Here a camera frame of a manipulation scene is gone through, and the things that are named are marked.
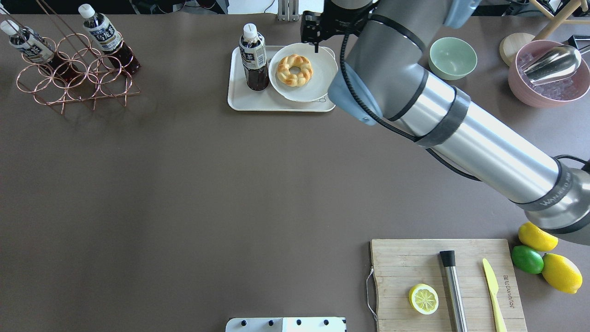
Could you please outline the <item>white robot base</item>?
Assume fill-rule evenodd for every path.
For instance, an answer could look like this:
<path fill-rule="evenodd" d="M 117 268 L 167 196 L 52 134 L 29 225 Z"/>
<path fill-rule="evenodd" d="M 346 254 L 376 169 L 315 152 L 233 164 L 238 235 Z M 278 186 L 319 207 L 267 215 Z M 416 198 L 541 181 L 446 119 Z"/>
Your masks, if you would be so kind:
<path fill-rule="evenodd" d="M 226 332 L 346 332 L 345 317 L 258 317 L 234 318 Z"/>

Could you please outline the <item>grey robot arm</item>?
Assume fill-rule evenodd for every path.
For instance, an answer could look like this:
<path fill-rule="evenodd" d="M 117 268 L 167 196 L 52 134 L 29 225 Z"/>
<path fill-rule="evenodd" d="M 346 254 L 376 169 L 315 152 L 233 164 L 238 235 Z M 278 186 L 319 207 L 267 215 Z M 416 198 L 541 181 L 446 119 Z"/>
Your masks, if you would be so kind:
<path fill-rule="evenodd" d="M 304 11 L 301 41 L 344 35 L 329 98 L 438 153 L 525 211 L 540 229 L 589 244 L 589 174 L 546 155 L 419 64 L 442 26 L 458 28 L 476 0 L 326 0 Z"/>

